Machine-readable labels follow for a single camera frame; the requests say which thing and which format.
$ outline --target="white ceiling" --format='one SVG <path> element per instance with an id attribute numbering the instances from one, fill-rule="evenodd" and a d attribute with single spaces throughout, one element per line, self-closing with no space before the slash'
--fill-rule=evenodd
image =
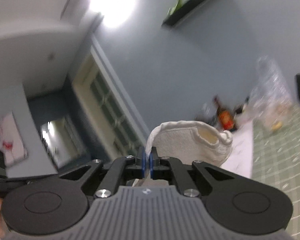
<path id="1" fill-rule="evenodd" d="M 94 18 L 61 21 L 66 1 L 0 0 L 0 89 L 22 82 L 32 97 L 62 87 Z"/>

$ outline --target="black floating shelf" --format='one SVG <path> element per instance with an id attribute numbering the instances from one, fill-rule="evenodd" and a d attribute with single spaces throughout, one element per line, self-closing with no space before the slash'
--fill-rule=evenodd
<path id="1" fill-rule="evenodd" d="M 162 25 L 167 25 L 173 27 L 184 18 L 187 14 L 189 14 L 194 8 L 203 3 L 205 0 L 188 0 L 179 10 L 175 11 L 172 15 L 167 17 Z"/>

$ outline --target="gray ridged panel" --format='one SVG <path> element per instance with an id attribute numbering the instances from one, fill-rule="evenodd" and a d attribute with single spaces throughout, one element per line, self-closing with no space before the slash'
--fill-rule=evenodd
<path id="1" fill-rule="evenodd" d="M 112 197 L 96 199 L 73 227 L 48 236 L 10 233 L 7 240 L 292 240 L 284 231 L 245 236 L 217 224 L 198 198 L 180 195 L 175 186 L 121 186 Z"/>

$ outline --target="brown glass bottle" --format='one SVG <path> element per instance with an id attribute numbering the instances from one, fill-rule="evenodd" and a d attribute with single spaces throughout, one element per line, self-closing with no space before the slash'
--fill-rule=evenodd
<path id="1" fill-rule="evenodd" d="M 229 130 L 230 132 L 236 131 L 237 127 L 235 125 L 231 112 L 226 107 L 221 105 L 218 96 L 215 96 L 213 98 L 213 102 L 217 107 L 217 116 L 223 129 Z"/>

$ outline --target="plastic bag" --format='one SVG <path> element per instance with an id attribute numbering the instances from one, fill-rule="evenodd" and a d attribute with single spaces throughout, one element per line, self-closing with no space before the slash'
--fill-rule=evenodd
<path id="1" fill-rule="evenodd" d="M 257 63 L 258 85 L 250 94 L 247 111 L 270 131 L 286 124 L 292 114 L 292 98 L 285 78 L 274 59 L 261 57 Z"/>

